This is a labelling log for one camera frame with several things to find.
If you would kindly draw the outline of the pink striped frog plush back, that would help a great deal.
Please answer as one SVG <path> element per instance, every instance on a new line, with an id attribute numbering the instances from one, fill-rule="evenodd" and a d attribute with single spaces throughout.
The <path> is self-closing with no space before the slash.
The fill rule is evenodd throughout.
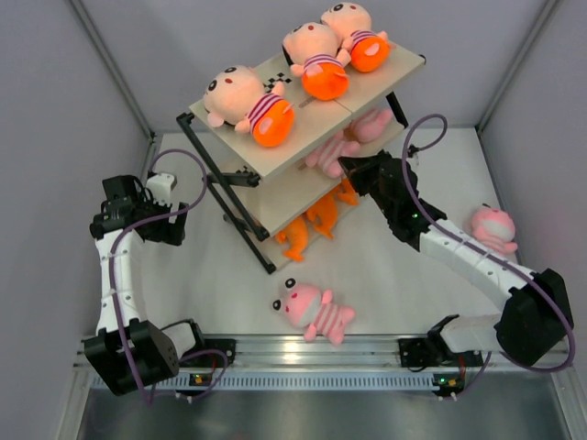
<path id="1" fill-rule="evenodd" d="M 305 157 L 305 165 L 310 168 L 318 167 L 327 177 L 336 179 L 344 173 L 338 159 L 354 157 L 359 152 L 359 142 L 348 140 L 343 135 L 335 135 L 308 154 Z"/>

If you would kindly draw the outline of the pink striped frog plush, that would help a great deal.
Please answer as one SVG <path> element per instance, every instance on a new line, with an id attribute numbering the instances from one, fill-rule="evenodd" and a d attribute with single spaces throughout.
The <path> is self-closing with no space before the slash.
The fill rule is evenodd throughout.
<path id="1" fill-rule="evenodd" d="M 282 294 L 271 302 L 271 308 L 302 330 L 306 342 L 323 336 L 334 346 L 343 342 L 347 326 L 356 316 L 352 307 L 335 301 L 332 290 L 322 291 L 295 278 L 284 282 Z"/>
<path id="2" fill-rule="evenodd" d="M 471 217 L 471 235 L 501 255 L 514 254 L 518 249 L 512 217 L 485 203 Z"/>
<path id="3" fill-rule="evenodd" d="M 381 136 L 392 120 L 390 108 L 373 107 L 348 125 L 346 137 L 361 144 L 372 142 Z"/>
<path id="4" fill-rule="evenodd" d="M 359 142 L 348 140 L 343 135 L 335 135 L 308 154 L 305 157 L 305 165 L 310 168 L 318 167 L 327 177 L 336 179 L 344 173 L 338 159 L 354 157 L 359 152 Z"/>

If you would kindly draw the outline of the boy doll orange shorts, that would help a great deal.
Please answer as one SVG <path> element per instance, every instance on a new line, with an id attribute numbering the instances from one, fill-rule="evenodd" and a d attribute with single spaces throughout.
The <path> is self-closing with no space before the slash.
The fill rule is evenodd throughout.
<path id="1" fill-rule="evenodd" d="M 283 38 L 282 51 L 292 75 L 315 99 L 335 100 L 348 90 L 350 55 L 329 26 L 308 22 L 295 28 Z"/>

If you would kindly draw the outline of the black-haired boy doll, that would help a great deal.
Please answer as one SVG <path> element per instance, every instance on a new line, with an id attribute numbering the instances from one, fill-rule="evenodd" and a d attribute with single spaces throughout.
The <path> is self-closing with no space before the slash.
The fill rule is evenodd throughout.
<path id="1" fill-rule="evenodd" d="M 220 72 L 205 89 L 203 105 L 211 127 L 228 124 L 265 148 L 281 145 L 295 119 L 293 104 L 285 99 L 284 84 L 277 82 L 266 90 L 256 71 L 244 65 Z"/>

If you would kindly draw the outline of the pink striped frog plush front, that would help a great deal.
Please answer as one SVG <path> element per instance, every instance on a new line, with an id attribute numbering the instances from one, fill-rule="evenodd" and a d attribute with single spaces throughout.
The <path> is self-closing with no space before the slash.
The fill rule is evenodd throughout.
<path id="1" fill-rule="evenodd" d="M 284 282 L 282 294 L 271 302 L 271 308 L 302 330 L 306 342 L 323 336 L 334 346 L 343 342 L 347 326 L 356 316 L 352 307 L 335 301 L 332 290 L 322 291 L 295 278 Z"/>

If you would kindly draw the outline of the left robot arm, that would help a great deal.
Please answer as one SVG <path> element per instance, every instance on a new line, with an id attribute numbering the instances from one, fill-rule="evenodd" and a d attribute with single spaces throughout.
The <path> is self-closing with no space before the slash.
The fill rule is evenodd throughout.
<path id="1" fill-rule="evenodd" d="M 89 226 L 99 254 L 102 280 L 100 317 L 83 352 L 116 396 L 171 379 L 180 360 L 201 364 L 207 354 L 192 319 L 157 327 L 147 317 L 141 261 L 146 243 L 178 247 L 184 239 L 187 203 L 172 213 L 176 178 L 151 172 L 141 182 L 132 175 L 103 181 L 105 200 Z"/>

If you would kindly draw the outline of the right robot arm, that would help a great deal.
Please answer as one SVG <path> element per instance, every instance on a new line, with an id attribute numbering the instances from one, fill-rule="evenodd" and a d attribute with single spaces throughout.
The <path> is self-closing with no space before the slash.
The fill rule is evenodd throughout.
<path id="1" fill-rule="evenodd" d="M 380 151 L 338 162 L 354 191 L 377 204 L 399 241 L 460 275 L 498 311 L 445 318 L 427 342 L 432 359 L 448 364 L 463 352 L 499 352 L 513 364 L 537 371 L 538 361 L 566 340 L 569 351 L 560 367 L 572 363 L 574 323 L 560 274 L 515 264 L 460 230 L 444 212 L 419 198 L 417 177 L 405 161 Z"/>

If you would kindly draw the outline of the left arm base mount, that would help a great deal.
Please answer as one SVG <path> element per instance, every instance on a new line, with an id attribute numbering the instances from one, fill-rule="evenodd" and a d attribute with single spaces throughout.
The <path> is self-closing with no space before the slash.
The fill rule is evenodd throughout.
<path id="1" fill-rule="evenodd" d="M 223 353 L 227 363 L 231 365 L 236 356 L 237 341 L 228 337 L 207 337 L 202 344 L 188 350 L 172 362 L 178 368 L 222 368 L 225 366 Z"/>

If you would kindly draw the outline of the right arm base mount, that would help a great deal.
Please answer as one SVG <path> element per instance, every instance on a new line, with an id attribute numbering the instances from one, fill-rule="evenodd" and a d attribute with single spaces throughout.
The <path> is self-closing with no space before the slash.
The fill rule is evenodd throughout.
<path id="1" fill-rule="evenodd" d="M 458 356 L 439 340 L 428 337 L 400 338 L 398 347 L 401 366 L 414 372 L 433 367 L 457 367 L 460 364 Z"/>

